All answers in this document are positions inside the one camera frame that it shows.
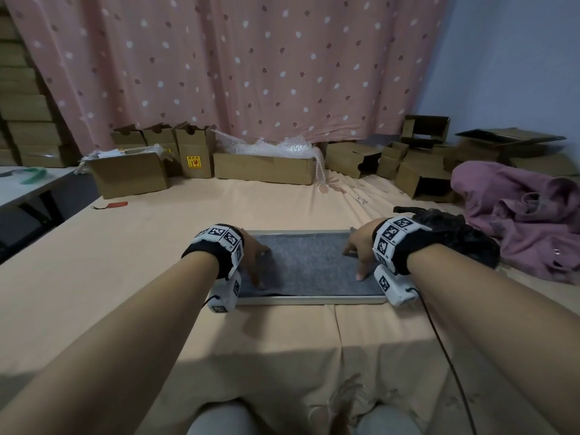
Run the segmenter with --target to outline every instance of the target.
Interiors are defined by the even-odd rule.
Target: gray pants
[[[421,435],[413,420],[394,406],[380,405],[360,420],[359,435]],[[187,435],[260,435],[246,406],[229,401],[199,414]]]

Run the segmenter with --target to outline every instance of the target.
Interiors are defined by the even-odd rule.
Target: crumpled pink garment
[[[469,224],[500,240],[505,263],[549,281],[571,282],[580,268],[580,188],[563,177],[494,162],[453,170]]]

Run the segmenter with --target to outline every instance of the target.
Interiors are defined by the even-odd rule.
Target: pink cloth
[[[580,188],[563,177],[465,162],[451,187],[469,224],[500,238],[502,260],[535,277],[570,282],[580,268]]]
[[[113,127],[396,134],[446,0],[5,0],[83,153]]]

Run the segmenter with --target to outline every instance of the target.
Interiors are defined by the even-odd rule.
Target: beige bedsheet
[[[0,406],[178,260],[192,237],[212,223],[333,230],[389,216],[395,205],[460,212],[453,205],[411,202],[377,176],[330,174],[326,188],[180,180],[166,191],[114,200],[129,201],[124,208],[86,208],[4,263]],[[540,285],[547,292],[554,287]],[[204,403],[236,397],[274,428],[294,433],[327,433],[338,411],[347,409],[353,421],[378,400],[406,409],[424,429],[447,374],[418,304],[397,310],[388,304],[244,307],[227,315],[204,309],[141,431],[185,433],[184,424]]]

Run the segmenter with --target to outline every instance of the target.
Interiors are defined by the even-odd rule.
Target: plastic bag
[[[132,148],[129,150],[119,150],[115,148],[110,151],[94,150],[87,156],[81,159],[81,163],[75,169],[75,174],[86,174],[89,172],[89,167],[86,166],[86,160],[104,159],[106,157],[119,157],[122,155],[138,155],[142,153],[155,153],[161,160],[175,160],[173,153],[169,153],[165,148],[156,143],[150,147]]]
[[[292,159],[316,159],[316,182],[326,183],[324,174],[324,156],[320,148],[312,146],[304,139],[304,136],[286,137],[284,141],[272,145],[260,138],[256,143],[250,144],[241,138],[230,136],[214,130],[217,140],[227,153],[263,155],[266,157],[287,157]]]

